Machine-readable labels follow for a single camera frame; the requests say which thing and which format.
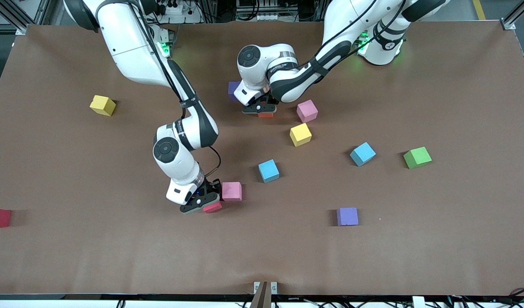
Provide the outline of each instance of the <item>blue cube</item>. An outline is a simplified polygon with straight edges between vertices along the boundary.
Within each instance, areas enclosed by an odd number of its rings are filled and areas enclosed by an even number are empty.
[[[364,163],[368,162],[374,156],[376,156],[376,152],[374,152],[368,143],[365,142],[364,144],[361,144],[355,148],[355,150],[351,152],[350,156],[357,166],[362,166]]]
[[[359,225],[359,216],[357,208],[339,208],[336,211],[338,215],[338,226],[357,226]]]
[[[258,165],[258,170],[260,171],[260,175],[262,176],[264,183],[268,183],[279,178],[279,170],[277,170],[274,160],[268,160],[267,162],[261,163]]]
[[[230,81],[228,83],[228,97],[230,98],[231,101],[239,101],[237,99],[237,97],[235,97],[235,95],[233,95],[233,92],[235,91],[235,89],[237,89],[237,87],[241,84],[240,81]]]

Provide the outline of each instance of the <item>purple cube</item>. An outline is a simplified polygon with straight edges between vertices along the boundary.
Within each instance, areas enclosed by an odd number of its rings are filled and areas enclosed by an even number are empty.
[[[233,95],[233,92],[235,91],[235,89],[237,89],[239,84],[241,84],[241,81],[230,81],[228,83],[228,97],[230,98],[231,101],[239,101],[237,97]]]
[[[336,211],[338,215],[338,226],[357,226],[359,225],[359,217],[357,216],[357,208],[339,208]]]

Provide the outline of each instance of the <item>table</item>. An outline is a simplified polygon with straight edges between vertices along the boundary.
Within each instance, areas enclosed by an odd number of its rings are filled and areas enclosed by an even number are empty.
[[[295,148],[296,103],[273,119],[227,99],[241,47],[287,42],[305,61],[321,23],[181,26],[174,59],[219,125],[215,173],[244,201],[184,216],[151,155],[180,116],[162,86],[124,78],[102,37],[32,26],[0,80],[0,293],[494,294],[524,287],[524,59],[498,21],[416,23],[376,67],[350,57],[301,101],[318,118]],[[112,117],[89,109],[117,102]],[[362,167],[348,154],[369,142]],[[433,162],[409,170],[404,152]],[[194,152],[204,170],[211,150]],[[281,178],[262,183],[274,159]],[[357,207],[360,226],[336,226]]]

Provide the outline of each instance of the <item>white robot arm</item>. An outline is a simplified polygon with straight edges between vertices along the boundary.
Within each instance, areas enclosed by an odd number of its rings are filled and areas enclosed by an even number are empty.
[[[268,96],[290,103],[311,85],[321,81],[346,57],[362,47],[361,54],[375,65],[384,65],[399,53],[411,22],[433,15],[450,0],[333,0],[325,13],[323,45],[315,56],[298,65],[293,48],[287,44],[269,47],[248,45],[237,56],[242,81],[234,94],[245,105],[243,113],[274,113],[264,104]],[[363,31],[369,41],[350,52]]]
[[[220,199],[218,180],[209,183],[194,160],[193,150],[210,147],[218,128],[184,72],[155,47],[153,30],[145,22],[145,7],[154,0],[65,0],[69,14],[80,26],[100,28],[108,50],[124,76],[142,84],[168,86],[180,99],[183,116],[158,128],[153,156],[171,178],[166,197],[188,214]],[[190,113],[185,118],[185,110]]]

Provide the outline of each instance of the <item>yellow cube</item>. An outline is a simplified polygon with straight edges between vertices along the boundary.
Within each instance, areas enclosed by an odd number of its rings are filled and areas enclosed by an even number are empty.
[[[115,107],[116,103],[114,103],[111,99],[99,95],[94,96],[90,105],[90,108],[93,109],[93,111],[105,116],[111,116]]]
[[[311,132],[307,128],[307,124],[301,124],[291,128],[291,139],[294,146],[306,144],[311,140]]]

